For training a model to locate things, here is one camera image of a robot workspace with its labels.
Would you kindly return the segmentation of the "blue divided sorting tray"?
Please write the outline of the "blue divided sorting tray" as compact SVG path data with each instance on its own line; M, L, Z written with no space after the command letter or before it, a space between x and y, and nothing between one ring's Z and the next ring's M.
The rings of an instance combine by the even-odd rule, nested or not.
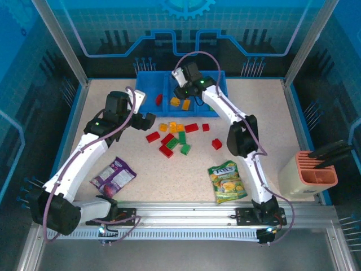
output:
M140 71L137 76L136 89L146 94L146 100L139 109L140 113L152 113L157 117L217 117L215 111L209 109L209 105L201 104L201 100L190 99L188 111L182 107L173 107L170 100L174 95L174 89L178 86L170 71ZM156 106L156 97L162 94L161 106Z

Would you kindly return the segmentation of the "purple candy bag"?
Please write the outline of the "purple candy bag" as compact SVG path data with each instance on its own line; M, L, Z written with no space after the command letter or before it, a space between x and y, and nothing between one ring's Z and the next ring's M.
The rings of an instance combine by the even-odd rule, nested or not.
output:
M108 198L114 197L121 189L131 182L137 174L119 157L106 166L90 183Z

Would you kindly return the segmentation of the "green Fox's candy bag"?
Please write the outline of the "green Fox's candy bag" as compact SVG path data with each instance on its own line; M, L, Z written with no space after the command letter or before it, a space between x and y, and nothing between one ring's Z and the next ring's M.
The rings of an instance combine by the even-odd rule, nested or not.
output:
M208 169L217 204L246 197L247 191L240 178L237 164L231 160Z

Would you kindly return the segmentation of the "small controller board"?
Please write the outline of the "small controller board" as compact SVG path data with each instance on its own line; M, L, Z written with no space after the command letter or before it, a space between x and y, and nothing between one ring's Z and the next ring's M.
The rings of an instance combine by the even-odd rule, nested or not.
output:
M279 231L278 226L271 226L267 229L256 230L259 244L269 244L275 240L276 233Z
M98 241L105 246L106 244L111 246L115 242L115 237L118 237L118 230L113 230L106 224L101 224L98 229Z

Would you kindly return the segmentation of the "beige and orange knife block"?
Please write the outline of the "beige and orange knife block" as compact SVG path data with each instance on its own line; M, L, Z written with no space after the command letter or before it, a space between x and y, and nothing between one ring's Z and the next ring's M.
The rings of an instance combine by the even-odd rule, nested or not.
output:
M280 170L280 193L289 199L308 198L338 184L334 166L315 167L320 160L310 158L310 151L300 151Z

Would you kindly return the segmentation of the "aluminium frame post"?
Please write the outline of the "aluminium frame post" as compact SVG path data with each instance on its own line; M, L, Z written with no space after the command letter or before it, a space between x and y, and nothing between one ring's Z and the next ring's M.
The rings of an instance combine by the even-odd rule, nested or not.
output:
M79 62L75 52L73 51L64 31L62 30L56 16L46 0L31 0L38 11L43 22L47 26L50 34L56 42L61 53L64 55L68 65L72 69L75 77L80 85L85 88L89 84L89 80Z
M298 50L296 56L294 57L292 64L290 65L288 72L285 76L283 88L284 90L290 88L291 83L296 78L298 72L303 66L306 58L311 52L313 46L318 40L320 34L322 33L325 25L327 24L329 18L331 17L335 7L337 6L339 0L324 0L324 3L319 10L315 20L313 21L305 39Z

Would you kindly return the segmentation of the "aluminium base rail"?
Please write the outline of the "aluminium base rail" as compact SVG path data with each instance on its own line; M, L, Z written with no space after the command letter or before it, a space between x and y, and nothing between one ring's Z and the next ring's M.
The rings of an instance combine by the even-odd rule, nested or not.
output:
M120 207L136 208L142 228L220 229L235 228L230 216L239 207L252 207L250 202L119 202ZM296 229L324 228L322 206L313 202L293 203Z

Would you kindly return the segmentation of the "black handled knife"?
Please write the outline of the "black handled knife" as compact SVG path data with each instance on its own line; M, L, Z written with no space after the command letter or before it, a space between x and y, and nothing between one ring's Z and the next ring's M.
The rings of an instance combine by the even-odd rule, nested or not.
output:
M339 141L336 141L336 142L333 142L333 143L329 143L329 144L324 145L324 146L318 148L317 150L309 153L308 157L312 158L312 159L318 159L321 156L323 156L323 155L325 155L325 154L327 154L327 153L329 153L331 151L337 150L340 147L344 147L346 145L347 145L347 143L344 140L339 140Z
M343 160L343 159L346 159L350 156L349 153L345 153L345 154L342 154L342 155L337 155L337 156L334 156L332 158L328 158L326 159L325 161L321 162L320 164L316 165L314 167L314 169L322 169L322 168L326 168L326 167L329 167L331 165L334 165L335 163Z
M318 158L316 160L325 161L328 158L332 158L332 157L337 156L337 155L342 155L342 154L345 154L345 153L349 153L351 150L353 150L353 146L346 145L344 147L340 147L337 150L331 151L331 152L321 156L320 158Z

